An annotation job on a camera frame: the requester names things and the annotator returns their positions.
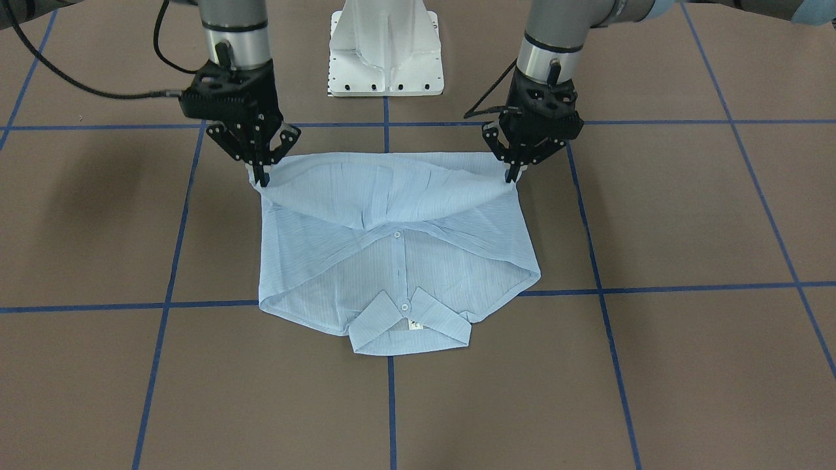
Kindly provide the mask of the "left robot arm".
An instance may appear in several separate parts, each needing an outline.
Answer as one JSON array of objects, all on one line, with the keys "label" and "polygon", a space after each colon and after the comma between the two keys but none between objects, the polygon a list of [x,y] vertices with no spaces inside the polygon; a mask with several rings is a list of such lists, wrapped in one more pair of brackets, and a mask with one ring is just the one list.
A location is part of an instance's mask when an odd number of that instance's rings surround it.
[{"label": "left robot arm", "polygon": [[573,75],[588,34],[660,17],[672,6],[671,1],[532,2],[519,56],[504,71],[511,77],[506,103],[473,106],[466,113],[466,118],[497,116],[481,134],[505,164],[507,183],[562,151],[582,131]]}]

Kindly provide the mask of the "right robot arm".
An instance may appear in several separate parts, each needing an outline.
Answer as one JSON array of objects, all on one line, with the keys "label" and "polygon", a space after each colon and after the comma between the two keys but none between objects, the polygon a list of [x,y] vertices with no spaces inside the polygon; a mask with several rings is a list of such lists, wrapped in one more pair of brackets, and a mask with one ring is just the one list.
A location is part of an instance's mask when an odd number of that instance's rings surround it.
[{"label": "right robot arm", "polygon": [[208,59],[191,70],[189,86],[143,93],[113,93],[70,77],[44,57],[21,24],[69,5],[67,1],[3,1],[2,27],[13,29],[38,62],[74,88],[106,99],[176,99],[183,115],[207,122],[206,134],[235,161],[249,166],[254,182],[269,184],[270,167],[286,157],[300,130],[284,120],[263,1],[196,1]]}]

